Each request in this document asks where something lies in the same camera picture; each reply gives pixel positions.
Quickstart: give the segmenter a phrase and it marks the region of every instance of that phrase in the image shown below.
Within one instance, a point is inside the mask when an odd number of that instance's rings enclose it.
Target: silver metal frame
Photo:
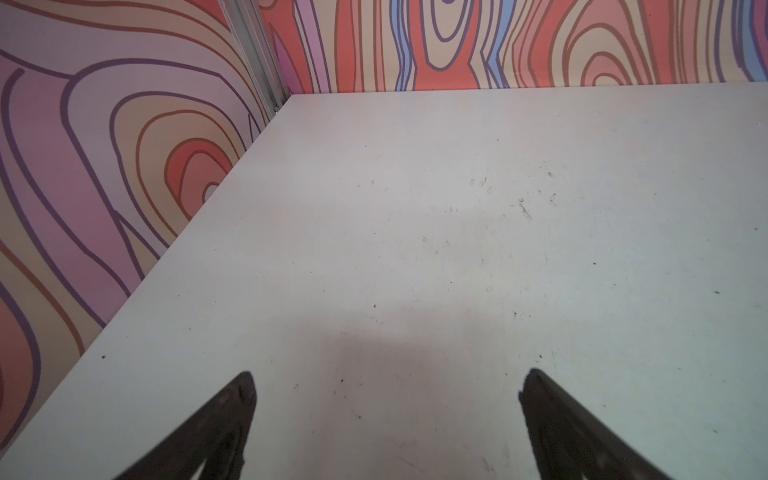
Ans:
[[[275,113],[290,96],[277,67],[277,56],[272,43],[264,30],[256,0],[219,0],[227,24],[230,26],[235,42],[243,56],[248,73],[257,94],[267,108],[267,116],[272,120]]]

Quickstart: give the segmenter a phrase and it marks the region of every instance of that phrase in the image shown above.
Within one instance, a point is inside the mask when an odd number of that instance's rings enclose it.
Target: white tabletop surface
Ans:
[[[531,367],[765,478],[767,185],[768,84],[294,96],[0,478],[111,478],[241,370],[243,478],[537,478]]]

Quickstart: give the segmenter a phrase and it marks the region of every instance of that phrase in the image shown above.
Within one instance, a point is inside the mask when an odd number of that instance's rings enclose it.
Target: concentric arch pattern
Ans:
[[[216,0],[0,0],[0,455],[266,124]]]
[[[253,1],[294,93],[768,77],[768,0]]]

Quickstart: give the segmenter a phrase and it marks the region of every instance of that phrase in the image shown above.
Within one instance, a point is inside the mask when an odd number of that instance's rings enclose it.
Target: black pointed object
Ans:
[[[227,383],[154,449],[115,480],[237,480],[243,468],[256,387],[250,372]]]
[[[519,398],[541,480],[670,480],[541,370]]]

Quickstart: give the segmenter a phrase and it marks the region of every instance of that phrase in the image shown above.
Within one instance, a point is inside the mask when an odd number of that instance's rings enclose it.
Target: colorful wavy wallpaper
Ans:
[[[216,0],[0,2],[0,452],[266,124]]]
[[[768,75],[768,0],[254,1],[293,93]]]

